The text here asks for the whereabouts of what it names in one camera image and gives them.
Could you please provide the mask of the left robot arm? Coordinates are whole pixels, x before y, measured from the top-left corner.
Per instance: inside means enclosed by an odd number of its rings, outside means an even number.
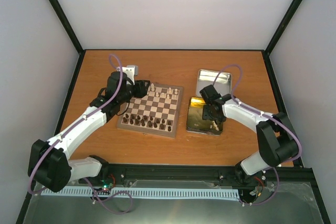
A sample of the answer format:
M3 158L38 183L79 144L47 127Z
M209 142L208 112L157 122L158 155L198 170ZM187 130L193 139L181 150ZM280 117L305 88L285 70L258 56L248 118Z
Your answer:
M109 163L97 155L71 160L74 151L98 128L118 114L124 103L147 95L149 80L134 80L134 74L115 71L85 112L65 130L47 141L37 140L31 148L28 176L53 192L61 191L73 180L91 177L104 183Z

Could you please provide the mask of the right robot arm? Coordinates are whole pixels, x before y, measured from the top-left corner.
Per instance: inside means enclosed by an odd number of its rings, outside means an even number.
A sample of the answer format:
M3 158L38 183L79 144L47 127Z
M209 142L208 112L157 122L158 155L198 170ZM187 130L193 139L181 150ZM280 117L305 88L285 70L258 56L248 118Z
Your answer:
M211 120L219 126L232 119L257 135L258 151L235 166L238 183L245 184L258 172L301 156L302 146L285 113L259 111L231 94L221 95L212 84L204 87L200 95L205 101L203 120Z

